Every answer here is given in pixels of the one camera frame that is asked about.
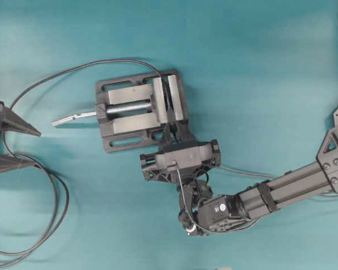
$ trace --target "screw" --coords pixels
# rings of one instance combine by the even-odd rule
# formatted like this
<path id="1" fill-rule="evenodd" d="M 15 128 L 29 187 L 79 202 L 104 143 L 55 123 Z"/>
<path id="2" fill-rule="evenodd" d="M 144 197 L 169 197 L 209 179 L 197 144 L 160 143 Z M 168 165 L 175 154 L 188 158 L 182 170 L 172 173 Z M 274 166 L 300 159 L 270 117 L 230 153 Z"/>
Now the screw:
<path id="1" fill-rule="evenodd" d="M 331 168 L 331 166 L 329 165 L 329 163 L 324 163 L 324 164 L 323 164 L 323 168 L 324 168 L 325 170 L 329 170 L 329 169 Z"/>
<path id="2" fill-rule="evenodd" d="M 334 165 L 338 165 L 338 159 L 334 159 L 334 160 L 333 160 L 333 164 L 334 164 Z"/>
<path id="3" fill-rule="evenodd" d="M 220 204 L 219 205 L 219 208 L 220 208 L 220 211 L 225 211 L 225 209 L 226 209 L 226 206 L 225 206 L 225 204 Z"/>
<path id="4" fill-rule="evenodd" d="M 331 179 L 331 182 L 332 182 L 333 185 L 338 184 L 338 179 L 336 177 L 333 177 Z"/>

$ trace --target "metal lever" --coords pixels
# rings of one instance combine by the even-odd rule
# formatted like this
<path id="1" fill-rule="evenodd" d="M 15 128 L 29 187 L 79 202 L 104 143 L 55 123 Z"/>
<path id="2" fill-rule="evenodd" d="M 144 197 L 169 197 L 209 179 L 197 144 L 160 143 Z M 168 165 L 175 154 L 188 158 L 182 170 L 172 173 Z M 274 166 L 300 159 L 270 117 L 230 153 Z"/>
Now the metal lever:
<path id="1" fill-rule="evenodd" d="M 150 109 L 151 107 L 152 107 L 152 104 L 149 101 L 141 102 L 141 103 L 128 103 L 126 105 L 110 107 L 106 110 L 106 113 L 107 114 L 125 113 L 128 111 Z M 56 127 L 58 125 L 65 124 L 67 122 L 74 121 L 78 118 L 86 118 L 86 117 L 93 117 L 93 116 L 96 116 L 96 111 L 82 112 L 80 114 L 73 114 L 71 116 L 54 121 L 51 123 L 51 125 L 53 127 Z"/>

